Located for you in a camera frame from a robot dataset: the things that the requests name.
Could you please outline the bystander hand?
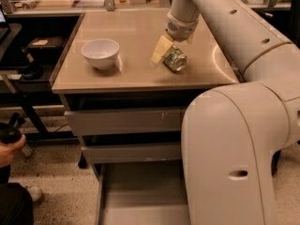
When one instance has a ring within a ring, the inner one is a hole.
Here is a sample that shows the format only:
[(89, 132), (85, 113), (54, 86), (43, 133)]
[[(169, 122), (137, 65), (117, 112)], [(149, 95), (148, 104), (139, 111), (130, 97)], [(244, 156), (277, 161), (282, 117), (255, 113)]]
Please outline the bystander hand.
[(25, 142), (26, 137), (24, 135), (13, 143), (5, 144), (0, 142), (0, 168), (11, 164), (17, 151), (25, 145)]

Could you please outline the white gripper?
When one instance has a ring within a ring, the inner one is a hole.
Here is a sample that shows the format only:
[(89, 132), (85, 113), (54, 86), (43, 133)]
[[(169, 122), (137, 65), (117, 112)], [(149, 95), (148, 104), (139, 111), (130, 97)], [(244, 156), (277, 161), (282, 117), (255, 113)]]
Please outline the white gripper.
[(194, 22), (182, 22), (176, 19), (171, 12), (168, 12), (165, 22), (165, 31), (168, 35), (165, 34), (159, 38), (151, 55), (150, 64), (154, 68), (157, 67), (170, 52), (174, 40), (177, 42), (186, 41), (187, 44), (192, 44), (198, 22), (198, 19)]

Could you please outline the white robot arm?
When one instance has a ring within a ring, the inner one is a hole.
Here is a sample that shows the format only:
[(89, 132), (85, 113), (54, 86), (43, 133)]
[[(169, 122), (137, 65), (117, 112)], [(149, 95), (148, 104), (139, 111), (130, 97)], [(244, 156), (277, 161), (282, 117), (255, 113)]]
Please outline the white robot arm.
[(240, 0), (172, 0), (166, 47), (204, 20), (243, 82), (196, 97), (181, 150), (191, 225), (278, 225), (271, 162), (298, 142), (299, 50)]

